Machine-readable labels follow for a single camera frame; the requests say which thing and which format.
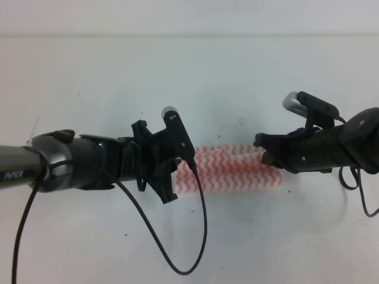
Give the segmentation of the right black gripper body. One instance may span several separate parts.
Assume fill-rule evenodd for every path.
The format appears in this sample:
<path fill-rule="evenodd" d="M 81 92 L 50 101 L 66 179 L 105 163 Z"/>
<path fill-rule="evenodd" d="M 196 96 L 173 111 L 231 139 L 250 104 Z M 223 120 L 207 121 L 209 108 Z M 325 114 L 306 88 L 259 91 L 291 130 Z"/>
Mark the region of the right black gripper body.
<path fill-rule="evenodd" d="M 284 168 L 293 173 L 329 173 L 333 168 L 349 166 L 349 154 L 339 141 L 341 131 L 342 127 L 334 127 L 288 142 Z"/>

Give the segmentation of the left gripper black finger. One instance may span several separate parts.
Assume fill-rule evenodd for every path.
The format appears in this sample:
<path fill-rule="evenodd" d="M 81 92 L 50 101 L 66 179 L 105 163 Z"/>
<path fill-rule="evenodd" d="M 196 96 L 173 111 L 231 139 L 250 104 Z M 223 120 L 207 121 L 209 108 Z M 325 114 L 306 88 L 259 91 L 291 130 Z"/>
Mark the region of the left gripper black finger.
<path fill-rule="evenodd" d="M 136 142 L 143 142 L 152 136 L 152 133 L 147 128 L 147 122 L 145 120 L 138 120 L 131 125 L 133 130 L 133 137 Z"/>
<path fill-rule="evenodd" d="M 178 199 L 173 190 L 171 174 L 153 177 L 147 182 L 158 195 L 163 204 L 168 204 Z"/>

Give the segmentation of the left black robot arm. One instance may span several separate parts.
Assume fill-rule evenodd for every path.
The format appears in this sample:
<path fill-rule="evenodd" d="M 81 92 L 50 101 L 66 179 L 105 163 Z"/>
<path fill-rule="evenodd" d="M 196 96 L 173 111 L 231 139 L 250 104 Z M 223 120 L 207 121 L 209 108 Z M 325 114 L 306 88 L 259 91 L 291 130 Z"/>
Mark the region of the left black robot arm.
<path fill-rule="evenodd" d="M 177 199 L 171 174 L 179 159 L 167 149 L 167 131 L 152 134 L 146 121 L 132 124 L 132 137 L 76 137 L 73 130 L 38 135 L 26 146 L 1 146 L 1 188 L 33 185 L 39 192 L 104 191 L 116 181 L 150 186 L 164 204 Z"/>

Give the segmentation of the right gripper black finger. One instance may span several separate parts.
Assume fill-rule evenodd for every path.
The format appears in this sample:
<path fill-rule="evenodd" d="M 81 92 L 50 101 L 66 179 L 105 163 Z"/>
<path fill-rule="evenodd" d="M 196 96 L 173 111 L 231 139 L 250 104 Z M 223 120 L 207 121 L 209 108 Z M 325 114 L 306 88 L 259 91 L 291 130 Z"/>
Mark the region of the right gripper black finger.
<path fill-rule="evenodd" d="M 268 166 L 276 167 L 279 169 L 286 169 L 286 165 L 284 163 L 284 157 L 285 157 L 285 152 L 283 150 L 278 150 L 278 151 L 265 150 L 261 158 L 261 163 Z"/>
<path fill-rule="evenodd" d="M 281 148 L 286 144 L 285 138 L 285 135 L 259 133 L 255 136 L 253 145 L 262 148 Z"/>

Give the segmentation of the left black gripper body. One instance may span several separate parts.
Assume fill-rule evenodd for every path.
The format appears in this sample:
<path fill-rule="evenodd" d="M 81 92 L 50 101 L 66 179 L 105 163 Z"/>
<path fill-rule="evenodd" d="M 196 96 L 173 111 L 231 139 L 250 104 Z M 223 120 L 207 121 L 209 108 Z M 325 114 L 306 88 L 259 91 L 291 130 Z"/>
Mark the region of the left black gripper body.
<path fill-rule="evenodd" d="M 119 181 L 135 180 L 138 189 L 172 189 L 172 174 L 181 154 L 167 138 L 119 137 L 120 162 L 115 175 Z"/>

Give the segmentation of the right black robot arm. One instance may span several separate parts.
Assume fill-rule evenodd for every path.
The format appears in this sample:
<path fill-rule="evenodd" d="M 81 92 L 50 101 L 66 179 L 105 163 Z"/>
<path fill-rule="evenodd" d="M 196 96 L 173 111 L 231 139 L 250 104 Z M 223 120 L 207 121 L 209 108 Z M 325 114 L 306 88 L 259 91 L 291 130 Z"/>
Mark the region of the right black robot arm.
<path fill-rule="evenodd" d="M 378 108 L 331 128 L 299 128 L 286 135 L 259 133 L 253 145 L 265 150 L 263 164 L 291 173 L 355 167 L 374 175 L 378 173 Z"/>

